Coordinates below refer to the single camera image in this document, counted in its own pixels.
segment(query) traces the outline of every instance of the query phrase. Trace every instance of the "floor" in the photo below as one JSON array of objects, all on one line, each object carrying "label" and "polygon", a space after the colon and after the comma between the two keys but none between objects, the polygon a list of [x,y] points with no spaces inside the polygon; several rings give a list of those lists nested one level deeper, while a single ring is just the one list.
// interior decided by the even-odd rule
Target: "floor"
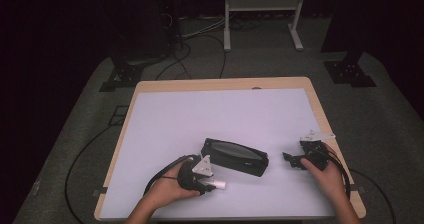
[{"label": "floor", "polygon": [[[211,21],[184,20],[183,32],[194,32],[199,27],[211,25]],[[161,73],[176,62],[170,56],[146,67],[141,80],[220,76],[310,78],[349,167],[366,174],[384,190],[397,223],[421,223],[424,220],[421,210],[424,206],[422,119],[391,81],[384,66],[366,53],[359,64],[377,87],[352,88],[332,82],[323,62],[340,60],[344,53],[320,53],[329,18],[300,19],[298,31],[304,45],[301,52],[294,48],[288,22],[289,19],[244,22],[246,28],[232,31],[232,50],[227,53],[223,52],[220,43],[222,30],[188,39],[183,49],[177,46],[175,51],[178,59],[188,54],[181,61],[184,68],[176,63]],[[134,88],[117,88],[113,92],[99,92],[112,70],[109,58],[99,63],[15,223],[77,223],[66,205],[65,183],[69,202],[81,222],[97,223],[93,213],[98,193],[121,129],[119,125],[109,127],[108,123],[117,106],[129,105],[134,91]],[[367,209],[362,222],[391,223],[388,205],[377,188],[360,175],[353,174],[353,178]],[[327,219],[303,223],[335,222]]]}]

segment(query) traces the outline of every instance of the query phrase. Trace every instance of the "dark background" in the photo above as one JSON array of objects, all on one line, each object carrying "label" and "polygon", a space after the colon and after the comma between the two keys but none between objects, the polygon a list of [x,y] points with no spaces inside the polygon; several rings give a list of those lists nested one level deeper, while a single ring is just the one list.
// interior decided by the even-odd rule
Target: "dark background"
[{"label": "dark background", "polygon": [[[175,9],[180,16],[222,15],[223,2],[176,0]],[[302,16],[334,14],[322,51],[359,47],[370,53],[423,117],[423,7],[423,0],[305,0]],[[170,0],[134,5],[125,0],[0,0],[0,8],[0,216],[8,223],[97,65],[116,46],[149,57],[166,52],[164,46],[174,40],[151,30],[162,25],[159,13],[174,6]],[[157,42],[146,45],[146,40]]]}]

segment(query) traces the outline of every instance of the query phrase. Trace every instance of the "black case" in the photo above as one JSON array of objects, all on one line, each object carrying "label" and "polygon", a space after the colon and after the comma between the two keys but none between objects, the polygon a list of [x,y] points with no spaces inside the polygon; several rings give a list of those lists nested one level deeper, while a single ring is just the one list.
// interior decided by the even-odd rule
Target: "black case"
[{"label": "black case", "polygon": [[[219,143],[221,150],[215,148],[215,144]],[[255,158],[241,157],[234,152],[235,149],[241,152],[250,152]],[[268,154],[250,147],[242,146],[236,143],[214,140],[207,138],[201,150],[202,156],[210,155],[211,163],[230,168],[233,170],[248,173],[254,176],[262,176],[268,167]]]}]

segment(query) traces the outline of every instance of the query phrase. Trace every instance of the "person's right hand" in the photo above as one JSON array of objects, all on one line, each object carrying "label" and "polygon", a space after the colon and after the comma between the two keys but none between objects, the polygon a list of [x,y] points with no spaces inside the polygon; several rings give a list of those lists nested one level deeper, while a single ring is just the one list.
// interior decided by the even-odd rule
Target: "person's right hand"
[{"label": "person's right hand", "polygon": [[[336,158],[334,156],[334,150],[327,144],[325,144],[325,146],[330,152],[330,155]],[[315,167],[314,164],[312,164],[306,158],[302,158],[300,162],[306,167],[306,169],[308,169],[312,176],[314,176],[321,191],[331,201],[334,202],[341,198],[341,196],[346,196],[342,174],[333,162],[329,161],[327,167],[323,171]]]}]

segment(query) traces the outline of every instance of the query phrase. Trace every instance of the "table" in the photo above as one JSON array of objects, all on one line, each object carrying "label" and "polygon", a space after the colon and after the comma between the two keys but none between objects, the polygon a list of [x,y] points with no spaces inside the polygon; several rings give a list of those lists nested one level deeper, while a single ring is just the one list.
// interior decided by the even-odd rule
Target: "table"
[{"label": "table", "polygon": [[[173,95],[173,98],[177,99],[178,98],[177,96],[181,96],[181,95],[190,96],[190,93],[196,93],[196,95],[197,94],[199,94],[199,95],[205,94],[205,93],[208,94],[208,95],[212,95],[212,94],[215,95],[215,94],[218,93],[220,96],[225,98],[224,94],[228,93],[227,91],[230,91],[231,93],[236,94],[236,95],[241,95],[241,97],[243,97],[242,93],[244,93],[244,91],[250,90],[249,93],[251,93],[252,89],[259,89],[259,92],[254,90],[255,95],[257,95],[258,93],[261,93],[261,92],[267,93],[268,91],[269,92],[274,92],[274,91],[278,92],[278,91],[281,91],[281,90],[282,91],[304,90],[305,96],[307,98],[306,100],[307,100],[308,104],[310,105],[311,113],[312,113],[314,119],[316,120],[320,131],[326,132],[326,133],[332,132],[330,125],[329,125],[329,123],[328,123],[328,121],[325,117],[324,111],[322,110],[322,107],[319,103],[318,97],[317,97],[317,95],[316,95],[316,93],[313,89],[313,86],[312,86],[310,80],[308,78],[305,78],[305,77],[140,82],[137,85],[137,88],[136,88],[135,93],[134,93],[134,97],[131,101],[128,116],[125,120],[120,138],[118,140],[118,144],[117,144],[115,153],[113,155],[108,174],[106,176],[104,187],[110,189],[112,187],[111,184],[113,182],[113,180],[112,180],[113,174],[115,174],[115,176],[113,176],[113,177],[116,177],[116,175],[118,175],[117,174],[118,172],[115,169],[115,167],[116,167],[116,165],[119,161],[121,161],[121,162],[124,161],[123,158],[119,159],[119,156],[120,156],[120,154],[121,154],[121,156],[124,155],[123,154],[124,153],[123,148],[122,148],[122,146],[124,145],[123,143],[127,144],[127,143],[130,142],[131,137],[129,137],[128,133],[131,131],[130,130],[131,128],[134,128],[134,122],[137,122],[137,123],[143,122],[143,120],[135,120],[133,118],[134,116],[138,115],[137,113],[140,111],[140,109],[139,108],[137,109],[137,106],[135,106],[136,103],[139,103],[139,102],[137,102],[137,101],[139,101],[139,98],[138,98],[138,97],[140,97],[139,94],[144,95],[142,97],[144,97],[145,99],[141,99],[141,100],[146,100],[147,97],[151,94],[152,95],[159,94],[159,96],[161,94],[166,94],[166,95],[170,94],[170,95]],[[196,107],[197,106],[195,104],[190,105],[190,108],[192,108],[192,109],[196,109]],[[153,111],[151,111],[151,109],[150,109],[150,111],[149,110],[143,110],[143,111],[145,113],[154,113]],[[158,123],[162,123],[166,126],[167,120],[162,120],[162,121],[163,122],[158,122]],[[259,130],[259,129],[260,129],[260,127],[258,128],[258,130],[255,130],[255,131],[257,131],[258,133],[261,133],[261,130]],[[202,132],[202,131],[203,130],[201,128],[197,129],[197,131],[195,131],[195,134],[197,135],[198,132]],[[190,140],[191,137],[188,137],[186,139],[184,139],[184,138],[185,138],[185,136],[190,136],[191,134],[192,133],[182,133],[182,134],[181,133],[179,133],[179,134],[174,133],[175,136],[173,136],[173,138],[177,139],[178,143],[180,143],[180,142],[190,142],[190,141],[192,141],[192,140]],[[329,144],[335,150],[335,152],[338,154],[338,157],[340,158],[342,164],[345,166],[345,169],[347,169],[343,155],[342,155],[342,153],[341,153],[341,151],[340,151],[340,149],[337,145],[336,140],[335,139],[329,139],[329,140],[326,141],[326,143]],[[147,149],[156,148],[155,145],[146,145],[144,143],[140,143],[140,145],[143,145],[143,147],[147,148]],[[158,160],[158,162],[161,162],[160,164],[156,165],[155,163],[153,163],[154,161],[152,161],[152,162],[149,162],[148,166],[142,167],[142,170],[145,170],[145,172],[140,174],[140,176],[144,176],[143,177],[144,179],[141,178],[141,177],[140,178],[143,179],[143,182],[145,184],[147,184],[147,182],[145,180],[150,179],[150,177],[153,176],[157,171],[159,171],[164,165],[172,162],[174,159],[176,159],[179,156],[179,155],[176,155],[175,153],[171,153],[171,154],[168,153],[169,150],[172,150],[172,147],[173,146],[171,144],[168,145],[168,146],[165,146],[165,149],[161,149],[161,150],[163,150],[163,155],[161,154],[160,156],[154,156],[155,160]],[[184,145],[184,146],[178,146],[178,149],[183,149],[181,151],[181,152],[183,152],[183,154],[193,154],[191,152],[193,150],[191,144],[190,145],[187,144],[187,145]],[[272,152],[267,150],[267,152],[269,154],[269,158],[270,158],[270,166],[266,170],[264,176],[261,177],[261,179],[254,179],[253,177],[251,177],[249,175],[246,175],[246,174],[243,174],[243,173],[237,173],[237,172],[232,172],[231,176],[230,176],[229,172],[231,170],[230,171],[224,170],[225,168],[222,168],[222,167],[213,167],[213,168],[216,168],[214,172],[215,172],[215,174],[218,174],[218,173],[225,174],[225,175],[222,175],[221,177],[225,177],[227,179],[227,181],[228,181],[227,186],[245,188],[245,189],[243,189],[244,193],[246,193],[247,195],[254,195],[254,194],[249,193],[251,190],[254,190],[254,189],[250,189],[250,188],[258,188],[258,185],[256,185],[258,183],[260,185],[263,185],[263,183],[261,182],[262,180],[265,180],[263,178],[271,177],[271,178],[267,179],[267,181],[271,180],[270,182],[272,182],[272,180],[274,180],[274,179],[275,180],[278,179],[278,185],[280,185],[281,182],[284,182],[285,177],[283,179],[279,179],[279,178],[281,178],[281,175],[278,175],[278,177],[270,176],[270,175],[272,173],[275,173],[275,172],[280,173],[280,171],[282,169],[285,169],[286,172],[289,172],[287,175],[294,175],[296,180],[307,180],[307,183],[300,183],[300,182],[297,182],[297,181],[293,182],[295,185],[298,185],[299,188],[302,188],[301,187],[302,185],[306,185],[305,187],[307,189],[305,189],[306,190],[305,192],[307,193],[307,195],[303,196],[302,198],[299,198],[299,199],[301,199],[301,201],[304,199],[304,200],[307,200],[307,202],[316,202],[316,203],[322,202],[323,197],[319,197],[319,193],[317,193],[319,191],[318,191],[317,188],[315,188],[316,187],[315,183],[312,183],[313,182],[312,177],[310,177],[310,176],[308,177],[309,174],[307,172],[302,172],[300,170],[292,169],[292,168],[289,167],[288,163],[284,163],[283,160],[280,160],[281,158],[275,158],[275,156],[281,155],[280,151],[285,151],[285,150],[280,149],[279,146],[277,146],[277,149],[273,150]],[[149,169],[150,166],[155,166],[155,168],[152,168],[153,170],[150,170]],[[349,174],[349,177],[350,177],[350,182],[353,183],[353,179],[350,176],[350,173],[348,173],[348,174]],[[140,183],[137,183],[137,181],[135,181],[135,182],[136,182],[135,183],[136,187],[131,186],[132,185],[131,183],[127,183],[127,184],[125,184],[125,186],[123,186],[121,188],[124,188],[124,189],[137,188],[137,189],[140,189],[139,192],[142,193],[143,190],[144,190],[144,186],[140,187],[139,186]],[[266,187],[266,189],[269,189],[269,190],[273,190],[272,188],[275,188],[275,186],[267,185],[267,187]],[[288,190],[282,190],[282,192],[287,191],[288,193],[291,193],[292,190],[294,190],[294,189],[289,188]],[[190,203],[190,201],[192,201],[193,199],[180,201],[180,203],[177,203],[177,205],[173,205],[174,204],[173,203],[173,204],[171,204],[171,206],[166,207],[167,209],[165,209],[164,211],[159,209],[155,213],[156,216],[153,216],[153,218],[156,218],[157,220],[205,220],[205,219],[208,219],[208,220],[234,220],[234,219],[252,220],[252,219],[255,219],[255,218],[256,219],[257,218],[260,218],[260,219],[311,219],[311,218],[317,218],[317,217],[322,218],[322,217],[331,215],[331,214],[329,214],[329,211],[328,211],[329,204],[328,203],[325,204],[325,201],[322,202],[324,204],[322,204],[317,210],[312,210],[311,212],[309,212],[309,210],[305,211],[301,208],[298,208],[296,210],[289,210],[290,208],[288,208],[288,206],[285,205],[285,207],[287,209],[284,209],[283,211],[277,210],[277,211],[282,212],[283,213],[282,215],[272,214],[272,215],[269,215],[269,216],[264,216],[266,214],[263,214],[263,213],[252,214],[252,216],[249,216],[249,213],[254,213],[255,209],[249,210],[249,212],[245,212],[246,210],[242,210],[242,212],[240,212],[240,213],[245,213],[245,214],[240,216],[240,215],[235,214],[235,213],[237,213],[237,208],[235,207],[235,205],[229,204],[230,207],[231,207],[231,210],[230,210],[229,207],[225,207],[226,202],[222,202],[223,204],[222,205],[220,204],[219,206],[215,205],[215,206],[213,206],[212,209],[210,207],[208,207],[208,204],[216,204],[216,203],[214,203],[214,201],[224,200],[226,197],[233,195],[232,193],[237,193],[237,191],[238,191],[238,189],[235,190],[234,188],[233,189],[228,188],[228,190],[225,190],[225,191],[214,190],[213,192],[207,193],[204,196],[200,197],[202,199],[194,200],[196,202],[194,206],[193,206],[193,203]],[[264,189],[260,189],[260,191],[261,191],[261,196],[269,194],[269,193],[267,194],[267,191],[264,190]],[[136,201],[141,197],[140,193],[136,195],[136,197],[134,198],[135,201],[133,201],[133,202],[136,203]],[[278,196],[278,194],[276,195],[275,193],[271,193],[269,195],[274,195],[276,197]],[[317,197],[315,198],[315,200],[312,200],[313,198],[309,199],[309,197],[311,197],[311,196],[317,196]],[[101,194],[99,201],[98,201],[98,205],[97,205],[96,210],[95,210],[95,217],[99,220],[123,219],[123,218],[125,218],[124,216],[129,214],[129,212],[132,210],[131,208],[127,208],[127,210],[125,210],[127,212],[127,214],[120,213],[119,215],[115,215],[115,216],[114,215],[109,215],[109,216],[103,215],[102,216],[102,209],[106,208],[105,207],[106,206],[105,205],[106,198],[107,198],[107,196],[105,194]],[[265,203],[265,204],[261,203],[261,205],[271,204],[271,206],[276,206],[275,205],[276,203],[273,203],[273,202],[277,202],[277,201],[278,201],[278,203],[280,203],[280,202],[293,202],[293,197],[290,197],[290,196],[287,196],[287,198],[283,198],[283,199],[285,199],[286,201],[281,200],[281,198],[280,198],[278,200],[270,200],[270,203]],[[124,198],[123,201],[129,202],[128,198]],[[358,216],[364,217],[365,213],[366,213],[365,207],[364,207],[362,200],[359,196],[359,193],[357,191],[352,192],[351,202],[352,202]],[[112,209],[118,209],[118,207],[121,207],[121,206],[122,206],[122,204],[120,204],[119,202],[116,202],[116,203],[112,204]],[[189,211],[188,214],[187,213],[182,214],[182,212],[185,211],[184,210],[185,206],[190,206],[191,208],[207,208],[207,210],[205,210],[204,212],[201,211],[200,213],[199,213],[199,211],[193,211],[193,212]],[[243,208],[249,209],[249,204],[244,203]]]},{"label": "table", "polygon": [[294,10],[293,22],[288,24],[290,35],[297,51],[303,50],[303,45],[297,34],[297,23],[302,10],[303,0],[225,0],[224,50],[231,50],[230,12],[231,11],[281,11]]}]

